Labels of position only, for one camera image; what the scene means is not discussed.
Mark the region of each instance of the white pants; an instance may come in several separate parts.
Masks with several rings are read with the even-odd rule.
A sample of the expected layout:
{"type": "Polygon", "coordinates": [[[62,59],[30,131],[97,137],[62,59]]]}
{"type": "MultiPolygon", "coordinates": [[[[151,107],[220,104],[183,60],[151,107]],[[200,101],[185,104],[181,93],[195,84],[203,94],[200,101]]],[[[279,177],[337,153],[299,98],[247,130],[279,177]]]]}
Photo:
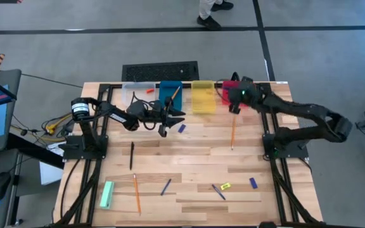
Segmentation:
{"type": "Polygon", "coordinates": [[[214,4],[222,4],[223,0],[200,0],[200,17],[205,20],[210,16],[210,9],[214,4]]]}

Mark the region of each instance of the blue bin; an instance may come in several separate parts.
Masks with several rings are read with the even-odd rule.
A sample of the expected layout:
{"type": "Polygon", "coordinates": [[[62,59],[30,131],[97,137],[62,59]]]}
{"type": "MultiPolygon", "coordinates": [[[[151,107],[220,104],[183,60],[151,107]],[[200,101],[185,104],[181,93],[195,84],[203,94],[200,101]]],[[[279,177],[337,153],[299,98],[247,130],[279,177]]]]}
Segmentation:
{"type": "Polygon", "coordinates": [[[164,106],[164,101],[167,96],[172,97],[176,90],[178,93],[174,98],[174,108],[181,111],[181,106],[183,105],[183,83],[179,81],[163,81],[160,83],[160,92],[158,93],[158,99],[162,102],[164,106]]]}

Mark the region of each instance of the red object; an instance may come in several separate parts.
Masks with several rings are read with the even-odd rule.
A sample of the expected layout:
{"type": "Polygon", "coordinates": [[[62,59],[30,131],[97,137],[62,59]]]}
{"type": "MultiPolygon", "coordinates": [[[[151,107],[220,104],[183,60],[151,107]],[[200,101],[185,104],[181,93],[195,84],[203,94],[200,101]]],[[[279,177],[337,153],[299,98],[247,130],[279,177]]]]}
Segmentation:
{"type": "Polygon", "coordinates": [[[229,102],[229,89],[237,88],[239,86],[240,81],[224,81],[222,83],[222,105],[230,105],[229,102]]]}

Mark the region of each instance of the wooden table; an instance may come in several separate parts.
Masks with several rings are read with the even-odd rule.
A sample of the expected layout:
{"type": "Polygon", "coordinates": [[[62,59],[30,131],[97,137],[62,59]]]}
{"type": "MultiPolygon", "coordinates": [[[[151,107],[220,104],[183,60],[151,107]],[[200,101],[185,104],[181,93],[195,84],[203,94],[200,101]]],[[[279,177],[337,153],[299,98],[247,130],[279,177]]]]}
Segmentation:
{"type": "MultiPolygon", "coordinates": [[[[96,98],[98,87],[97,82],[85,83],[82,97],[96,98]]],[[[272,82],[271,87],[278,96],[291,100],[288,84],[272,82]]],[[[121,89],[115,89],[112,104],[125,109],[121,97],[121,89]]],[[[129,132],[119,123],[109,121],[109,146],[101,167],[93,225],[259,225],[267,220],[279,224],[270,164],[262,159],[261,135],[264,130],[260,115],[242,108],[236,120],[236,138],[231,150],[233,114],[221,104],[220,97],[215,95],[215,100],[217,109],[214,115],[193,115],[191,90],[184,89],[185,131],[178,133],[177,125],[169,129],[166,138],[161,138],[157,130],[147,131],[141,126],[138,131],[129,132]],[[130,171],[132,141],[135,150],[130,171]],[[136,173],[139,185],[141,216],[136,204],[133,173],[136,173]],[[255,178],[258,189],[251,187],[251,177],[255,178]],[[168,179],[172,182],[166,193],[160,196],[168,179]],[[105,181],[115,182],[110,210],[99,208],[105,181]],[[222,192],[226,201],[211,186],[219,187],[225,182],[232,185],[222,192]]],[[[279,114],[278,120],[280,126],[298,127],[295,117],[279,114]]],[[[78,126],[75,133],[81,134],[78,126]]],[[[322,220],[309,169],[296,158],[287,161],[295,195],[312,216],[322,220]]],[[[74,163],[68,161],[64,168],[54,210],[55,221],[60,217],[63,186],[74,163]]],[[[79,193],[83,168],[84,161],[80,161],[70,178],[64,212],[79,193]]],[[[284,192],[283,197],[287,220],[290,220],[290,207],[284,192]]],[[[81,221],[86,221],[88,203],[89,196],[84,203],[81,221]]]]}

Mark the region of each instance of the pencil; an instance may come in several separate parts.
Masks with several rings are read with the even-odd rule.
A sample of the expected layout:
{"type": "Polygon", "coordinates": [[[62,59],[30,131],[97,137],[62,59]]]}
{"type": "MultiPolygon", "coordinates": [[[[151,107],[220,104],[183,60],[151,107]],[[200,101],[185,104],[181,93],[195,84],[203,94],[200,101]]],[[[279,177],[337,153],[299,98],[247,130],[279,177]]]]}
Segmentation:
{"type": "Polygon", "coordinates": [[[172,95],[172,97],[171,97],[171,99],[174,99],[176,96],[177,96],[177,93],[178,93],[178,91],[180,90],[180,87],[181,86],[179,86],[178,88],[177,88],[177,90],[174,92],[174,94],[172,95]]]}
{"type": "Polygon", "coordinates": [[[138,182],[136,181],[136,174],[133,174],[133,180],[134,180],[134,190],[136,192],[136,201],[138,203],[138,212],[139,212],[139,215],[141,215],[142,210],[140,209],[139,190],[138,190],[138,182]]]}
{"type": "Polygon", "coordinates": [[[179,87],[177,88],[177,90],[174,92],[174,94],[173,94],[173,95],[172,95],[172,97],[171,97],[171,100],[174,100],[174,98],[176,98],[177,93],[178,93],[178,91],[180,90],[180,87],[181,87],[181,86],[179,86],[179,87]]]}
{"type": "Polygon", "coordinates": [[[231,150],[233,150],[233,143],[234,143],[234,130],[236,129],[236,115],[233,117],[233,124],[232,124],[232,138],[231,138],[231,150]]]}

